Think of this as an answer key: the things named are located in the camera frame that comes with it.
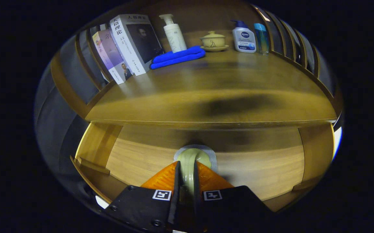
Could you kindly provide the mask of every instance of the screw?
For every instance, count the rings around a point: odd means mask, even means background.
[[[160,222],[160,220],[153,220],[151,223],[152,223],[153,226],[155,226],[155,227],[160,227],[160,226],[161,226],[161,222]]]

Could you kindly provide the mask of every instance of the ceramic lid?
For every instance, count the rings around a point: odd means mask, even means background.
[[[215,31],[208,31],[208,35],[200,38],[200,39],[205,39],[205,38],[218,38],[218,37],[225,37],[224,35],[220,35],[220,34],[215,34]]]

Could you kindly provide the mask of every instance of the saucer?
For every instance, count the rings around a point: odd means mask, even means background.
[[[228,47],[229,47],[228,45],[225,45],[224,47],[212,47],[212,48],[206,48],[204,46],[201,46],[202,49],[204,49],[206,51],[211,51],[211,52],[223,51],[223,50],[227,49]]]

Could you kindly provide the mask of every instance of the nivea label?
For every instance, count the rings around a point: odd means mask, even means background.
[[[246,31],[242,31],[242,33],[240,33],[240,35],[242,35],[242,37],[245,37],[245,38],[249,37],[249,33],[247,33]]]
[[[255,50],[255,37],[246,31],[236,31],[236,43],[239,49]]]

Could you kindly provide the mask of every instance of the book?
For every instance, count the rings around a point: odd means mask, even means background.
[[[162,54],[162,46],[147,15],[118,15],[110,20],[110,30],[135,75],[149,71],[152,59]]]
[[[97,31],[92,40],[99,56],[117,84],[125,82],[133,72],[128,68],[126,60],[116,47],[111,32],[106,29]]]

